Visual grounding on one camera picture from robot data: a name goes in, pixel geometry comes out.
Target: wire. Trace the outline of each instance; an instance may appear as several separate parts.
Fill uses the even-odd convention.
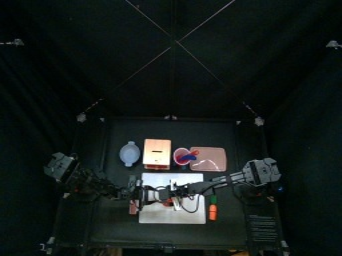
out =
[[[162,203],[162,201],[158,199],[156,199],[156,197],[154,197],[154,192],[157,192],[157,188],[164,188],[165,189],[165,187],[164,186],[157,186],[157,187],[154,187],[154,190],[153,190],[153,198],[154,198],[154,201],[157,202],[157,203]]]
[[[177,200],[177,203],[178,203],[178,206],[181,207],[181,209],[188,212],[188,213],[194,213],[197,211],[197,208],[198,208],[198,197],[200,195],[197,195],[197,203],[196,203],[196,208],[193,211],[189,211],[188,209],[184,208],[182,204],[181,204],[181,201],[178,200],[178,198],[176,197],[176,200]]]
[[[205,189],[200,191],[200,195],[203,195],[211,188],[216,187],[217,185],[227,184],[227,181],[223,181],[220,183],[215,183],[211,186],[208,186]]]

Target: pink tray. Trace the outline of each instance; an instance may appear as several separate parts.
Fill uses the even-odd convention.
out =
[[[227,157],[223,148],[192,147],[189,151],[198,151],[196,160],[189,161],[189,169],[201,172],[224,172],[227,170]]]

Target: blue object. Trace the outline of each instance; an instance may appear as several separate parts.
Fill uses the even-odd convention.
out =
[[[181,156],[178,161],[196,160],[196,159],[197,158],[193,155],[188,154],[188,155]]]

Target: white mat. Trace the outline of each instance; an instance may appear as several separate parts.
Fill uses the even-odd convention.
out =
[[[142,184],[152,187],[169,185],[169,180],[174,179],[177,185],[203,181],[201,173],[142,173]],[[204,197],[198,196],[198,207],[194,213],[188,213],[182,209],[174,211],[173,207],[165,207],[160,203],[145,205],[138,212],[138,223],[157,224],[205,224]],[[193,200],[182,199],[182,207],[193,211],[197,203],[197,195]]]

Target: black fabric wall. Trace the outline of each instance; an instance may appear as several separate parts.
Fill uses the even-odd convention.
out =
[[[331,52],[268,119],[283,173],[284,235],[293,255],[340,255],[342,52]]]
[[[69,152],[74,117],[18,49],[0,55],[0,255],[38,255],[52,234],[57,194],[42,173]]]

